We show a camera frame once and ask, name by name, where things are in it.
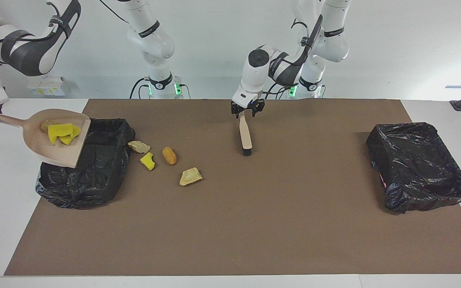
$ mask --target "white wall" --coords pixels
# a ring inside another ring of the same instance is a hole
[[[0,16],[40,34],[52,14],[45,2],[0,0]],[[71,97],[128,97],[147,71],[126,38],[127,24],[97,0],[80,2],[82,17],[50,74],[66,77]],[[106,2],[118,12],[116,2]],[[231,97],[245,57],[260,44],[296,49],[286,0],[151,0],[151,7],[176,42],[173,72],[197,98]],[[326,97],[461,96],[433,92],[461,67],[461,0],[353,0],[346,36],[351,52],[327,65]],[[11,97],[26,96],[26,77],[10,67],[0,74]]]

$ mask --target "dustpan handle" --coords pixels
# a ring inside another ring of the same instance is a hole
[[[0,123],[11,125],[11,126],[16,126],[16,127],[24,126],[24,120],[10,117],[10,116],[3,115],[3,114],[0,114]]]

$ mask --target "wooden brush handle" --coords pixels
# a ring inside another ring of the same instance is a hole
[[[243,149],[252,149],[252,139],[250,138],[249,126],[245,120],[245,113],[239,115],[239,134]]]

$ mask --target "cable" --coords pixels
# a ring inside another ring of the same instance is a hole
[[[278,97],[278,100],[282,99],[282,96],[284,96],[284,93],[287,91],[287,88],[284,88],[282,91],[280,91],[279,89],[279,92],[280,93],[280,96],[275,96],[275,100],[277,99]]]
[[[308,49],[307,52],[304,54],[303,60],[302,60],[302,62],[301,62],[300,64],[295,64],[295,63],[289,62],[289,61],[285,60],[285,58],[280,59],[280,61],[284,61],[284,62],[286,62],[287,64],[293,65],[293,66],[295,66],[295,67],[302,66],[302,65],[307,61],[307,59],[309,58],[309,54],[311,54],[311,51],[312,51],[312,49],[313,49],[313,46],[311,46],[311,45],[309,45],[309,44],[307,44],[307,43],[305,43],[305,46],[309,46],[310,49]]]
[[[58,17],[60,16],[60,11],[58,11],[58,8],[55,6],[55,4],[53,4],[53,3],[51,3],[51,2],[47,2],[46,4],[47,4],[47,5],[53,6],[53,8],[54,8],[55,11],[56,11],[56,16],[58,16]]]
[[[55,36],[56,33],[49,33],[49,35],[47,35],[46,37],[42,37],[42,38],[27,38],[27,39],[21,39],[21,38],[18,38],[16,39],[15,41],[22,41],[22,42],[42,42],[42,41],[45,41],[45,40],[49,40],[50,38],[53,38],[53,36]],[[33,34],[27,34],[27,35],[23,35],[21,37],[26,37],[26,36],[34,36]]]
[[[302,24],[303,26],[305,26],[306,29],[309,29],[309,27],[307,27],[307,24],[305,24],[304,22],[300,22],[298,21],[298,19],[295,18],[295,20],[293,20],[293,24],[291,25],[291,29],[293,29],[293,27],[296,25],[296,24]]]
[[[141,89],[142,89],[143,87],[147,87],[147,88],[148,88],[148,85],[145,84],[145,85],[142,85],[142,86],[140,86],[140,87],[138,88],[138,98],[139,98],[139,99],[141,99],[140,91],[141,91]]]
[[[325,85],[322,85],[321,86],[321,89],[325,88],[325,90],[323,90],[323,93],[321,94],[321,98],[323,98],[325,96],[325,92],[326,92],[326,86]]]
[[[138,80],[134,86],[133,86],[133,89],[131,89],[131,94],[129,95],[129,99],[133,99],[133,93],[134,93],[134,90],[136,89],[136,86],[138,86],[138,84],[142,81],[145,81],[145,78],[140,78],[140,80]]]
[[[269,90],[266,92],[266,97],[264,97],[264,100],[267,100],[268,99],[268,95],[271,94],[271,89],[273,89],[273,87],[275,87],[275,85],[277,85],[277,82],[275,81],[275,83],[273,83],[273,85],[271,85],[271,87],[269,88]]]
[[[186,87],[186,89],[188,89],[188,97],[190,97],[190,99],[191,99],[191,98],[192,98],[192,95],[191,95],[191,93],[190,93],[190,87],[188,87],[188,85],[186,85],[186,84],[180,84],[180,85],[179,85],[179,87],[184,87],[184,86]]]
[[[115,16],[117,16],[120,20],[126,22],[127,24],[129,24],[129,22],[127,22],[124,18],[120,17],[117,13],[115,13],[115,11],[113,11],[113,9],[110,8],[110,6],[108,6],[106,3],[104,3],[103,0],[99,0],[104,6],[106,6],[106,8],[108,8],[108,10],[110,10],[113,14],[115,14]]]
[[[286,88],[286,87],[280,88],[280,89],[275,93],[275,94],[276,94],[275,100],[281,99],[281,98],[282,98],[282,95],[284,95],[284,92],[286,92],[287,89],[290,89],[290,88]]]

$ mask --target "white table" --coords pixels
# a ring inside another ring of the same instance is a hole
[[[81,112],[87,100],[12,99],[4,112],[28,118],[60,108]],[[433,124],[461,167],[461,113],[447,102],[403,101],[414,122]],[[191,277],[2,277],[40,196],[34,179],[40,161],[21,140],[19,129],[0,125],[0,287],[350,287],[380,288],[461,286],[461,275],[296,275]]]

